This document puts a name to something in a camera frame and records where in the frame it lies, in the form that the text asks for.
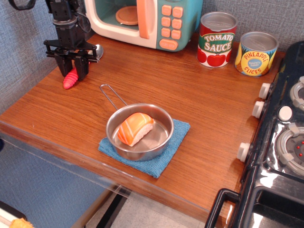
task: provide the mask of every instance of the gray wall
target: gray wall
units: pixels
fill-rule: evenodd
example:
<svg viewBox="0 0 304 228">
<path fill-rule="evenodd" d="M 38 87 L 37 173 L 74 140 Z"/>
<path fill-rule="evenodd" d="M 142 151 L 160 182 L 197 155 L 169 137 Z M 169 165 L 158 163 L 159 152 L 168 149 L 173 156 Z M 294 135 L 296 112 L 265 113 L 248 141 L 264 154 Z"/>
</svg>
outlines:
<svg viewBox="0 0 304 228">
<path fill-rule="evenodd" d="M 83 11 L 83 1 L 79 2 Z M 286 51 L 292 43 L 304 40 L 302 0 L 204 0 L 202 14 L 211 11 L 238 18 L 236 41 L 246 32 L 263 31 L 273 33 L 279 39 L 279 50 Z M 0 22 L 1 114 L 56 67 L 54 59 L 46 57 L 43 41 L 57 39 L 57 35 L 44 0 L 37 0 L 27 11 L 16 11 L 8 0 L 1 0 Z"/>
</svg>

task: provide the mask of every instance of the saucepan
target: saucepan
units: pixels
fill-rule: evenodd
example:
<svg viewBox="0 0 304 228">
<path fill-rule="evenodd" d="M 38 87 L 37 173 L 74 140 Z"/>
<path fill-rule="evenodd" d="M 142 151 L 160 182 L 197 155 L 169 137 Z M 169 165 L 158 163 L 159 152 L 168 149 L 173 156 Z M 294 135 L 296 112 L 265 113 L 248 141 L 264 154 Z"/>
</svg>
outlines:
<svg viewBox="0 0 304 228">
<path fill-rule="evenodd" d="M 126 105 L 118 109 L 103 90 L 109 87 L 111 91 Z M 117 110 L 112 114 L 106 124 L 106 136 L 113 145 L 115 151 L 125 159 L 131 161 L 147 161 L 161 155 L 168 145 L 173 134 L 174 123 L 171 116 L 162 108 L 154 104 L 130 104 L 128 105 L 109 85 L 100 86 L 101 92 Z M 145 113 L 154 119 L 153 129 L 146 134 L 133 147 L 122 143 L 117 133 L 122 122 L 134 113 Z"/>
</svg>

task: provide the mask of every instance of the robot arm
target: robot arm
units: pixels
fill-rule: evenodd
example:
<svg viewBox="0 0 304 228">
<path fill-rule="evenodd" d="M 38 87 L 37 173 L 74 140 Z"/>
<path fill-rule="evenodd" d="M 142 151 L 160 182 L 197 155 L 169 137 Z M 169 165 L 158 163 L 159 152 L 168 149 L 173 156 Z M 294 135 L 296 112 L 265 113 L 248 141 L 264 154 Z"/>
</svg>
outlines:
<svg viewBox="0 0 304 228">
<path fill-rule="evenodd" d="M 36 0 L 29 0 L 25 6 L 16 6 L 14 0 L 9 0 L 17 10 L 29 10 L 35 6 Z M 48 12 L 53 14 L 53 24 L 56 27 L 57 40 L 45 40 L 47 56 L 54 57 L 61 74 L 65 77 L 73 68 L 72 60 L 81 81 L 89 72 L 89 62 L 98 62 L 103 54 L 100 45 L 92 45 L 85 41 L 85 33 L 91 26 L 85 15 L 77 12 L 78 0 L 46 0 Z M 87 19 L 89 29 L 85 30 L 80 18 Z"/>
</svg>

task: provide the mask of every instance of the blue cloth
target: blue cloth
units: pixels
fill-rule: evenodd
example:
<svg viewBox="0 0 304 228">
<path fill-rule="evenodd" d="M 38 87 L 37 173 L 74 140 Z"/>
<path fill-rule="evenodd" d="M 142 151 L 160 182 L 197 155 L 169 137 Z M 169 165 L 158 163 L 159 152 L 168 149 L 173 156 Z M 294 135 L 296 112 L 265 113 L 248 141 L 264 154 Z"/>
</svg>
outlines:
<svg viewBox="0 0 304 228">
<path fill-rule="evenodd" d="M 168 146 L 165 149 L 165 151 L 157 156 L 156 158 L 153 158 L 149 161 L 130 161 L 127 160 L 120 155 L 116 153 L 114 150 L 112 144 L 107 138 L 104 138 L 99 143 L 99 150 L 108 156 L 115 158 L 116 160 L 129 165 L 135 169 L 138 169 L 142 172 L 145 172 L 155 178 L 159 178 L 161 173 L 164 171 L 164 169 L 169 164 L 170 160 L 172 159 L 173 155 L 177 151 L 178 147 L 180 146 L 180 143 L 184 139 L 185 135 L 187 134 L 188 130 L 190 129 L 190 124 L 185 123 L 179 120 L 173 120 L 174 122 L 174 131 L 173 135 L 168 141 Z"/>
</svg>

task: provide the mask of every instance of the orange button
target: orange button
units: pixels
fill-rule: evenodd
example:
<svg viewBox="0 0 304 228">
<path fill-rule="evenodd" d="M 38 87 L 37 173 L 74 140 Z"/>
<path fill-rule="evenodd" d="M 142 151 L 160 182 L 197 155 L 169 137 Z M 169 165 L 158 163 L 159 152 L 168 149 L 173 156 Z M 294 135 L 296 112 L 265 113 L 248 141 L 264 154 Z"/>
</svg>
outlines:
<svg viewBox="0 0 304 228">
<path fill-rule="evenodd" d="M 172 6 L 163 5 L 161 8 L 161 13 L 165 16 L 170 16 L 172 11 Z"/>
<path fill-rule="evenodd" d="M 160 46 L 163 49 L 168 49 L 168 50 L 174 51 L 177 49 L 178 45 L 179 44 L 175 40 L 170 40 L 170 39 L 161 39 L 160 40 Z"/>
<path fill-rule="evenodd" d="M 176 6 L 173 8 L 173 17 L 175 18 L 181 18 L 183 13 L 183 8 Z"/>
<path fill-rule="evenodd" d="M 169 28 L 162 28 L 161 35 L 163 37 L 170 37 L 171 30 Z"/>
<path fill-rule="evenodd" d="M 169 27 L 171 25 L 171 18 L 163 17 L 161 18 L 161 25 L 164 27 Z"/>
<path fill-rule="evenodd" d="M 181 38 L 181 31 L 180 30 L 172 30 L 172 35 L 171 37 L 173 39 L 180 39 Z"/>
<path fill-rule="evenodd" d="M 181 19 L 173 19 L 172 20 L 172 27 L 175 29 L 180 29 L 182 25 L 182 20 Z"/>
</svg>

